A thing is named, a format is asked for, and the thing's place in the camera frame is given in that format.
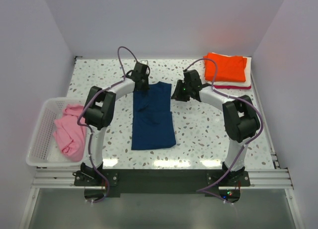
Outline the navy blue printed t-shirt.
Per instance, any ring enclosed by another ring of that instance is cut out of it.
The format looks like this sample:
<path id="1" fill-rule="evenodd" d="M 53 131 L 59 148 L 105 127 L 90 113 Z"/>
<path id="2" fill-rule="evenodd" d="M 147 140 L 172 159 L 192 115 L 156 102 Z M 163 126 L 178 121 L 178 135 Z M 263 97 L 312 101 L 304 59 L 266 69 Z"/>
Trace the navy blue printed t-shirt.
<path id="1" fill-rule="evenodd" d="M 151 84 L 133 93 L 132 146 L 135 151 L 168 149 L 176 145 L 170 83 Z"/>

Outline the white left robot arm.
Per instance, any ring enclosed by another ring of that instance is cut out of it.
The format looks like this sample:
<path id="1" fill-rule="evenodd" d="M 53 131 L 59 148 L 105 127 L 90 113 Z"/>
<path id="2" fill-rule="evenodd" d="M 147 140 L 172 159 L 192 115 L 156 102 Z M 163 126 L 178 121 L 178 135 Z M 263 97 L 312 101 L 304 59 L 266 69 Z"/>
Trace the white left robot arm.
<path id="1" fill-rule="evenodd" d="M 150 67 L 137 62 L 132 70 L 124 74 L 123 79 L 106 88 L 91 87 L 78 124 L 88 128 L 86 158 L 83 163 L 91 169 L 85 179 L 91 185 L 98 185 L 103 180 L 103 173 L 97 168 L 102 167 L 102 146 L 106 128 L 113 120 L 115 103 L 121 97 L 135 91 L 149 89 Z"/>

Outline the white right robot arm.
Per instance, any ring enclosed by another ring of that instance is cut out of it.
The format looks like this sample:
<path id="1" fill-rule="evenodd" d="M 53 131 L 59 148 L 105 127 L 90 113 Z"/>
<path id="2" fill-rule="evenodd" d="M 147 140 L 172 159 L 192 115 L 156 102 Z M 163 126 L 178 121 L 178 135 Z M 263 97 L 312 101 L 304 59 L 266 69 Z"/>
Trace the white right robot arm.
<path id="1" fill-rule="evenodd" d="M 201 82 L 196 70 L 184 71 L 184 79 L 178 80 L 171 99 L 187 102 L 195 99 L 209 104 L 223 113 L 225 131 L 230 139 L 226 159 L 223 162 L 222 182 L 232 186 L 239 180 L 238 172 L 245 168 L 246 146 L 263 129 L 259 111 L 248 95 L 231 96 Z"/>

